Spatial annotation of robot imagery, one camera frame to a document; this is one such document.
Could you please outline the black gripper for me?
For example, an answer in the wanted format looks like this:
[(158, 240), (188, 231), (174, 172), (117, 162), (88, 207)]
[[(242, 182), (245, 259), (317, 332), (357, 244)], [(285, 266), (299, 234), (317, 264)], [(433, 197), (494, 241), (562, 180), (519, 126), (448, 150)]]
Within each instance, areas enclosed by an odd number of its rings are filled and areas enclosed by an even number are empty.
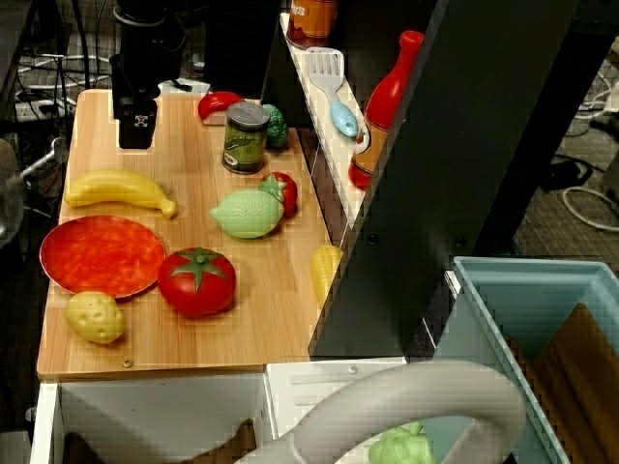
[[(139, 57), (115, 54), (110, 57), (112, 67), (113, 116), (119, 120), (119, 144), (122, 149), (148, 149), (157, 123), (158, 106), (153, 99), (159, 93), (153, 69)], [(134, 102), (144, 101), (136, 111)]]

